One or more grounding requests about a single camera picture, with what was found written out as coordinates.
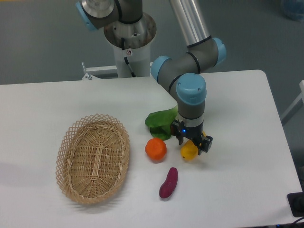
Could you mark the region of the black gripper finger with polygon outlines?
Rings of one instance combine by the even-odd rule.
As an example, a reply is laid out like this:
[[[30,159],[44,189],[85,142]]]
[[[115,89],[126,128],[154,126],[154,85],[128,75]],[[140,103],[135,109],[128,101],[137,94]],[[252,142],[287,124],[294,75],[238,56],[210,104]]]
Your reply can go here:
[[[213,138],[211,136],[200,135],[194,139],[194,144],[198,148],[198,155],[202,152],[208,152],[212,146]]]
[[[170,124],[170,132],[172,136],[175,136],[176,139],[179,141],[179,145],[183,144],[183,130],[184,128],[184,122],[179,122],[178,120],[173,120],[173,122]]]

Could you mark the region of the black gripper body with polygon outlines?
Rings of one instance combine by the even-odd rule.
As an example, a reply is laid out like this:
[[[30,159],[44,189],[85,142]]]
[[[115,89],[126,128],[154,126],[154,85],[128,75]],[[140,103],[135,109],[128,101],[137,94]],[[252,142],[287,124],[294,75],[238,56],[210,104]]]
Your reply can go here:
[[[200,144],[203,141],[203,125],[204,122],[195,127],[188,127],[184,122],[179,122],[177,135],[179,144],[183,143],[184,138],[190,139],[194,144]]]

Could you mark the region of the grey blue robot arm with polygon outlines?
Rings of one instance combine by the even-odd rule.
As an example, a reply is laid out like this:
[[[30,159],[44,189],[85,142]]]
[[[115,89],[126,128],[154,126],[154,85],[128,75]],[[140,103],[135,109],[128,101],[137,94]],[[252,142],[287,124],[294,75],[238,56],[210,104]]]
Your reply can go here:
[[[153,76],[177,102],[178,115],[170,131],[179,143],[191,140],[207,152],[212,137],[203,134],[206,82],[201,73],[226,57],[222,41],[209,33],[196,0],[172,0],[173,12],[185,38],[187,52],[177,59],[160,56],[150,60],[156,36],[154,19],[143,12],[140,0],[80,0],[76,8],[89,30],[103,29],[113,47],[119,78]]]

